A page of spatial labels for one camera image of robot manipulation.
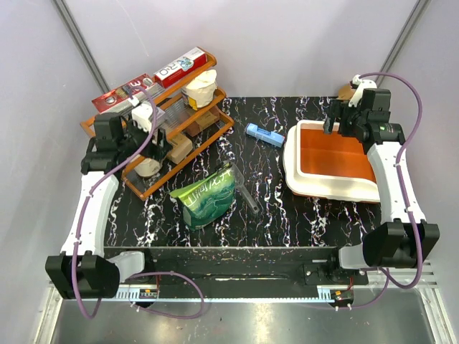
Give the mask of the green litter bag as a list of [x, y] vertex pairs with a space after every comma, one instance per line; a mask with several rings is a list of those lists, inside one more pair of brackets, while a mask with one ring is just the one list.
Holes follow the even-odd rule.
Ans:
[[235, 197], [235, 175], [232, 163], [225, 161], [207, 178], [170, 193], [181, 204], [184, 223], [201, 229], [222, 216]]

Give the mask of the white paper bag upper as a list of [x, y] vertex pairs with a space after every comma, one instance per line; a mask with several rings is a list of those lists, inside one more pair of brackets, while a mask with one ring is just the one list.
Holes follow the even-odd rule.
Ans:
[[213, 101], [217, 89], [217, 71], [207, 70], [196, 76], [191, 82], [181, 88], [181, 94], [186, 105], [198, 110]]

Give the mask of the white orange litter box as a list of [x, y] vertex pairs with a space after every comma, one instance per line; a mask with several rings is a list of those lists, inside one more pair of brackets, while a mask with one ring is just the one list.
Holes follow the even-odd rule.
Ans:
[[323, 132], [323, 122], [300, 120], [287, 133], [283, 168], [287, 187], [297, 196], [378, 203], [376, 178], [361, 143]]

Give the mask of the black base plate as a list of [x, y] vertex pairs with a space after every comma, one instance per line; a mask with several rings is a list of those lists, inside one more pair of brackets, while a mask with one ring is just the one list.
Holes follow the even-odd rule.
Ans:
[[105, 256], [140, 251], [146, 271], [190, 278], [267, 277], [305, 285], [364, 286], [365, 273], [339, 267], [335, 247], [106, 247]]

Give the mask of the orange wooden shelf rack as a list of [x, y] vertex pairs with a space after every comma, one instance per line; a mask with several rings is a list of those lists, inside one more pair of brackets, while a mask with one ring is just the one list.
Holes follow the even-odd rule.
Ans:
[[[142, 162], [145, 157], [138, 156], [129, 162], [121, 172], [120, 183], [124, 183], [128, 186], [137, 197], [142, 200], [147, 199], [153, 192], [163, 186], [170, 178], [174, 177], [180, 170], [182, 170], [188, 163], [195, 159], [202, 151], [206, 150], [213, 142], [221, 137], [227, 130], [229, 130], [234, 121], [232, 118], [223, 114], [219, 109], [219, 103], [223, 101], [226, 96], [225, 91], [217, 86], [214, 91], [213, 101], [207, 106], [198, 110], [193, 110], [185, 104], [181, 88], [191, 82], [196, 76], [207, 70], [214, 70], [214, 66], [217, 63], [215, 56], [208, 51], [202, 49], [207, 55], [207, 62], [189, 73], [187, 76], [181, 78], [178, 82], [172, 86], [157, 92], [155, 97], [152, 97], [143, 87], [137, 86], [133, 89], [141, 90], [146, 99], [141, 101], [148, 101], [154, 110], [163, 110], [164, 114], [159, 119], [159, 128], [163, 128], [166, 131], [166, 139], [169, 142], [169, 151], [172, 149], [170, 144], [171, 139], [179, 133], [183, 133], [193, 143], [193, 150], [188, 156], [181, 161], [179, 164], [171, 162], [167, 156], [163, 160], [156, 160], [161, 162], [161, 170], [150, 178], [142, 178], [135, 171], [134, 168]], [[121, 114], [125, 119], [131, 117], [131, 111], [133, 106], [130, 105], [120, 112], [106, 112], [106, 113], [117, 113]], [[186, 127], [193, 123], [203, 113], [208, 110], [216, 110], [219, 113], [219, 121], [203, 130], [198, 135], [191, 137], [185, 131]], [[94, 134], [93, 123], [95, 116], [90, 119], [83, 121], [81, 126], [91, 139]]]

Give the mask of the clear plastic scoop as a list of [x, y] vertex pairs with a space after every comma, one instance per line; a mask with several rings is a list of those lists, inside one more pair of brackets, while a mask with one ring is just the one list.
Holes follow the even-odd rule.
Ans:
[[234, 164], [231, 163], [232, 173], [235, 179], [235, 188], [239, 191], [242, 198], [244, 199], [245, 203], [248, 205], [249, 209], [253, 214], [257, 214], [259, 212], [259, 208], [257, 203], [255, 202], [254, 198], [247, 190], [245, 186], [245, 177], [243, 176], [242, 172], [239, 168]]

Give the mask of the brown scouring pad pack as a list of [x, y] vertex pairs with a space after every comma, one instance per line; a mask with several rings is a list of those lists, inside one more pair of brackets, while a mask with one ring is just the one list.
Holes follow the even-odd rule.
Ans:
[[216, 110], [208, 110], [199, 118], [197, 118], [193, 123], [188, 125], [185, 131], [188, 135], [194, 137], [218, 121], [219, 113]]

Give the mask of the aluminium rail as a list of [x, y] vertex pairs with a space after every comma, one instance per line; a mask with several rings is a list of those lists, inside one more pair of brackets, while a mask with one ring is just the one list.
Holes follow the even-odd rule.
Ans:
[[279, 300], [287, 302], [292, 300], [332, 300], [338, 289], [345, 290], [347, 287], [375, 287], [391, 286], [392, 282], [387, 279], [383, 272], [375, 268], [369, 269], [344, 269], [357, 270], [365, 273], [369, 283], [364, 286], [349, 285], [305, 285], [302, 282], [292, 282], [286, 279], [267, 277], [204, 277], [190, 278], [175, 271], [146, 271], [135, 274], [118, 286], [115, 297], [98, 299], [121, 299], [139, 300], [145, 302], [155, 297], [185, 302], [187, 300], [209, 300], [211, 302], [236, 302], [247, 300]]

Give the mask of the tan sponge pack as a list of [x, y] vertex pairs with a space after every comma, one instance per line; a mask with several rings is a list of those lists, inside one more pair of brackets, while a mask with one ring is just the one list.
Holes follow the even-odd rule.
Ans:
[[174, 136], [170, 144], [172, 145], [172, 149], [168, 152], [167, 158], [175, 164], [179, 164], [183, 161], [193, 150], [192, 141], [183, 133]]

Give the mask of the red white toothpaste box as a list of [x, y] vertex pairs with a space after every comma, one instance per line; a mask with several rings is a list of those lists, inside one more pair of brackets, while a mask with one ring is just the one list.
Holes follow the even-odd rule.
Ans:
[[154, 74], [154, 80], [166, 89], [207, 62], [206, 53], [195, 47]]

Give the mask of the blue carton box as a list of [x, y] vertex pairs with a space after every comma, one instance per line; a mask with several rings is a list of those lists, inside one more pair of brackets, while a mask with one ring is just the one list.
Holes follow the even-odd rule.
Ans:
[[276, 147], [282, 147], [285, 141], [285, 137], [274, 131], [268, 131], [262, 129], [254, 123], [248, 123], [245, 128], [245, 133], [249, 136], [262, 140], [265, 143], [269, 143]]

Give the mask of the brown cardboard box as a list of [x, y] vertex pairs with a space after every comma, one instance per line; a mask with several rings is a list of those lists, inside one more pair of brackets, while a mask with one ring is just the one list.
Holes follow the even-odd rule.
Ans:
[[354, 96], [355, 91], [351, 83], [346, 83], [339, 89], [337, 98], [339, 100], [350, 100]]

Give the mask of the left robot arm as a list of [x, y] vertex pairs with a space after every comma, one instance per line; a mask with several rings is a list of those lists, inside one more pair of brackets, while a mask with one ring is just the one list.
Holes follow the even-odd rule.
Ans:
[[112, 298], [131, 276], [140, 283], [154, 278], [154, 264], [140, 251], [105, 258], [103, 238], [124, 167], [138, 156], [166, 155], [166, 133], [158, 126], [163, 114], [156, 109], [129, 119], [117, 113], [95, 116], [95, 134], [81, 161], [82, 188], [70, 233], [60, 253], [45, 262], [46, 273], [66, 300]]

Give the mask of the red silver toothpaste box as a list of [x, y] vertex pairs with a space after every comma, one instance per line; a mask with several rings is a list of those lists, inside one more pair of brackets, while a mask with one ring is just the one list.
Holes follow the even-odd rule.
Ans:
[[120, 112], [132, 105], [130, 95], [137, 98], [139, 101], [146, 99], [146, 96], [141, 90], [133, 89], [137, 86], [143, 87], [152, 97], [155, 97], [156, 93], [162, 90], [160, 84], [154, 82], [150, 75], [144, 73], [104, 95], [93, 99], [92, 104], [99, 113]]

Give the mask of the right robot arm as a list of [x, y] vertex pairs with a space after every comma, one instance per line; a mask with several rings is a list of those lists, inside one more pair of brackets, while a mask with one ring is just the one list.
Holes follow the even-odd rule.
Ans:
[[440, 238], [436, 224], [427, 222], [417, 203], [407, 171], [406, 143], [401, 125], [391, 123], [391, 93], [365, 89], [357, 106], [347, 100], [332, 100], [323, 125], [331, 133], [338, 121], [339, 135], [357, 139], [376, 178], [381, 204], [381, 224], [360, 245], [343, 247], [339, 258], [329, 262], [326, 275], [341, 284], [353, 269], [420, 267]]

